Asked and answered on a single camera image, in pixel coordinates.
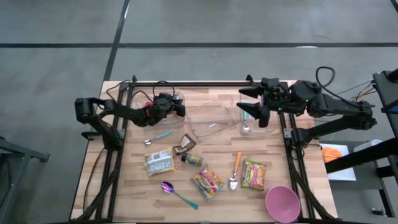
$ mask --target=chip bag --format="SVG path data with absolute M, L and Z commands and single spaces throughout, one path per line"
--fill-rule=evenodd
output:
M 264 190 L 265 165 L 245 159 L 243 167 L 242 188 Z
M 208 166 L 191 180 L 207 199 L 213 198 L 224 187 L 224 182 Z
M 149 177 L 164 172 L 175 171 L 171 147 L 160 152 L 146 154 L 145 161 L 145 166 L 147 167 Z

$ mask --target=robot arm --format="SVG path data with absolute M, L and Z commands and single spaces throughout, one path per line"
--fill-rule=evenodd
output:
M 263 78 L 259 84 L 239 90 L 240 93 L 257 98 L 261 102 L 238 103 L 237 106 L 259 119 L 259 126 L 266 127 L 269 122 L 270 111 L 280 111 L 300 116 L 307 113 L 315 118 L 327 114 L 340 114 L 342 118 L 325 123 L 314 128 L 296 128 L 289 130 L 293 143 L 305 147 L 314 138 L 341 131 L 343 129 L 367 130 L 377 122 L 372 117 L 373 105 L 366 101 L 348 101 L 334 99 L 322 93 L 322 87 L 309 81 L 297 81 L 288 87 L 286 82 L 278 78 Z
M 103 105 L 104 110 L 96 114 L 94 105 Z M 153 126 L 173 111 L 177 115 L 185 116 L 185 107 L 182 100 L 168 93 L 155 96 L 153 103 L 145 105 L 141 109 L 132 109 L 120 105 L 114 100 L 102 100 L 98 98 L 77 98 L 75 101 L 76 118 L 82 124 L 90 124 L 103 137 L 105 149 L 120 147 L 122 136 L 118 130 L 102 120 L 106 115 L 113 114 L 132 121 L 139 127 Z

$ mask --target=metallic purple spoon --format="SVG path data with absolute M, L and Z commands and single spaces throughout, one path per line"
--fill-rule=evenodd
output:
M 168 194 L 169 194 L 169 193 L 175 193 L 175 194 L 176 194 L 177 196 L 179 196 L 182 200 L 184 200 L 184 201 L 186 201 L 188 204 L 190 204 L 190 205 L 192 206 L 192 208 L 198 209 L 199 206 L 198 206 L 197 204 L 195 204 L 195 203 L 189 201 L 188 199 L 186 199 L 186 198 L 184 198 L 183 196 L 181 196 L 181 195 L 179 195 L 178 193 L 176 193 L 176 191 L 174 191 L 173 185 L 170 184 L 169 182 L 163 181 L 163 182 L 161 183 L 161 186 L 162 186 L 163 190 L 164 190 L 166 193 L 168 193 Z

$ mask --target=butcher block tabletop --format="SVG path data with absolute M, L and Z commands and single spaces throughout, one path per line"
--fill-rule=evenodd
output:
M 109 99 L 106 90 L 118 83 L 104 82 L 100 98 Z M 134 92 L 137 90 L 142 90 L 152 97 L 152 87 L 135 87 Z M 131 121 L 128 122 L 113 215 L 114 222 L 275 221 L 266 210 L 266 193 L 275 186 L 291 188 L 279 116 L 272 112 L 268 127 L 261 129 L 258 128 L 258 121 L 249 118 L 250 132 L 242 132 L 243 114 L 236 103 L 258 100 L 240 95 L 238 90 L 239 87 L 175 87 L 175 94 L 183 98 L 186 107 L 187 115 L 184 118 L 171 114 L 159 124 L 144 128 L 135 126 Z M 160 92 L 171 94 L 172 89 L 157 87 L 155 94 Z M 117 98 L 118 88 L 110 90 L 109 93 Z M 126 95 L 125 91 L 123 103 L 126 102 Z M 147 101 L 142 93 L 138 93 L 132 100 L 131 108 L 140 108 Z M 112 123 L 113 116 L 106 116 L 104 120 Z M 307 114 L 297 117 L 296 123 L 299 128 L 314 126 L 313 118 Z M 168 130 L 172 130 L 168 136 L 154 141 L 150 146 L 143 144 L 144 140 L 152 139 Z M 188 134 L 197 143 L 188 153 L 202 157 L 202 167 L 184 163 L 181 161 L 181 156 L 175 156 L 175 172 L 148 177 L 144 155 L 178 146 L 184 134 Z M 101 138 L 88 144 L 71 218 L 76 218 L 83 212 L 83 197 L 88 178 L 102 149 Z M 235 190 L 229 190 L 228 179 L 232 177 L 235 158 L 239 151 L 242 152 L 242 156 L 236 177 L 238 186 Z M 99 191 L 105 157 L 106 150 L 100 155 L 88 188 L 86 207 Z M 241 188 L 244 159 L 260 162 L 266 166 L 264 191 Z M 311 191 L 326 210 L 337 217 L 319 146 L 309 145 L 305 149 L 304 161 Z M 212 168 L 225 182 L 222 190 L 210 200 L 207 200 L 190 180 L 204 166 Z M 180 195 L 196 203 L 199 209 L 194 210 L 176 195 L 165 193 L 160 186 L 162 181 L 173 184 Z M 308 217 L 304 194 L 302 191 L 299 194 L 303 216 Z M 105 197 L 103 217 L 108 211 L 109 195 L 110 190 Z

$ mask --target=small bottle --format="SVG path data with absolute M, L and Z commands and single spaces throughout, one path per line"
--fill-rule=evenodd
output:
M 181 161 L 182 162 L 186 162 L 187 164 L 192 164 L 194 166 L 201 166 L 201 163 L 203 162 L 203 158 L 202 157 L 193 156 L 193 155 L 188 154 L 188 153 L 184 153 L 181 156 Z

